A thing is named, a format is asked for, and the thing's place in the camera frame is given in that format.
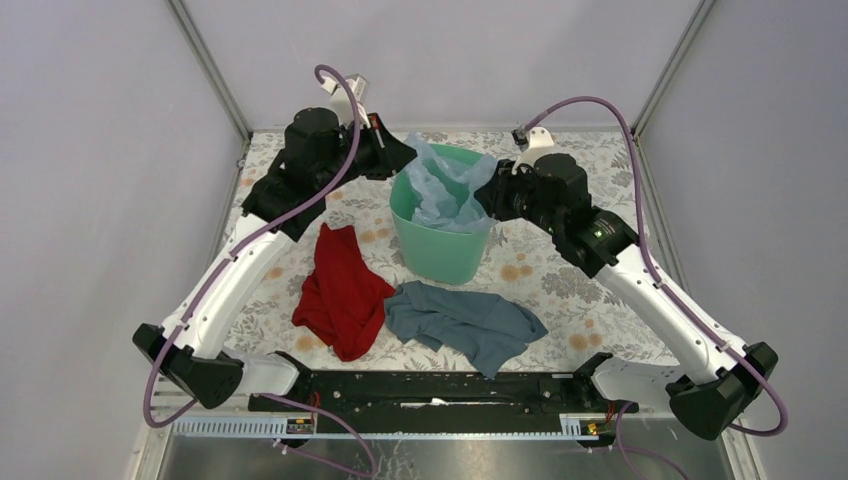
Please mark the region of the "light blue plastic trash bag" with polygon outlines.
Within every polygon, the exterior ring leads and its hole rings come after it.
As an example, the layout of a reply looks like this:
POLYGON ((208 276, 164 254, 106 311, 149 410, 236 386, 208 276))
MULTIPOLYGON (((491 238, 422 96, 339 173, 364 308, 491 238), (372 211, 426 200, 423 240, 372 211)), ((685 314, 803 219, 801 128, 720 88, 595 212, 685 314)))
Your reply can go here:
POLYGON ((490 155, 471 154, 469 164, 457 154, 439 153, 417 133, 405 143, 416 158, 405 168, 413 201, 411 222, 443 232, 472 234, 494 225, 474 194, 492 179, 497 160, 490 155))

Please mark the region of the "green plastic trash bin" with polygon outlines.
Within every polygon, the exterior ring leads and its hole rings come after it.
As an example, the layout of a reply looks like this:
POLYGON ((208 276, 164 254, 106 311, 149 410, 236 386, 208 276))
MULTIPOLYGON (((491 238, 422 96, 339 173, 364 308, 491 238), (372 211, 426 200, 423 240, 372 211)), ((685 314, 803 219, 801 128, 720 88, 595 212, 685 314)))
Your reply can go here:
MULTIPOLYGON (((457 154, 469 164, 474 151, 432 144, 439 153, 457 154)), ((430 280, 448 284, 470 281, 481 263, 491 228, 472 234, 451 233, 411 222, 413 195, 404 169, 398 174, 390 195, 400 252, 409 270, 430 280)))

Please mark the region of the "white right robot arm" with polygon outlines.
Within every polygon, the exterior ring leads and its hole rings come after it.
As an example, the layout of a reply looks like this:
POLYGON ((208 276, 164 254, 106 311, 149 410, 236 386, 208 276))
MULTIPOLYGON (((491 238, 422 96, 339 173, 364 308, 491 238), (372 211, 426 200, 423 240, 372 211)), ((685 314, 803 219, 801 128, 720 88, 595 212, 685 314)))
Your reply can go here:
POLYGON ((549 234, 565 261, 622 300, 677 360, 662 366, 596 355, 573 386, 583 410, 632 401, 669 410, 691 433, 715 440, 763 391, 776 351, 730 332, 659 269, 621 217, 593 205, 587 173, 572 156, 549 154, 532 166, 501 160, 474 197, 497 221, 523 219, 549 234))

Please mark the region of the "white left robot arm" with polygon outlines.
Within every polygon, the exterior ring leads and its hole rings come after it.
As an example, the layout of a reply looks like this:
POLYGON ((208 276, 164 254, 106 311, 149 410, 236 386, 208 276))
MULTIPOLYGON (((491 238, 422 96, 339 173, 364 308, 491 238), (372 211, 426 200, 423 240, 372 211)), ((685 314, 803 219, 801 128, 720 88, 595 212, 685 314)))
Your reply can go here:
POLYGON ((288 411, 304 407, 311 387, 297 367, 280 354, 226 348, 230 328, 262 278, 324 212, 327 195, 353 180, 386 180, 415 156, 376 113, 359 125, 326 108, 296 113, 208 270, 171 315, 134 332, 133 344, 151 364, 145 399, 164 377, 207 409, 253 394, 271 394, 288 411))

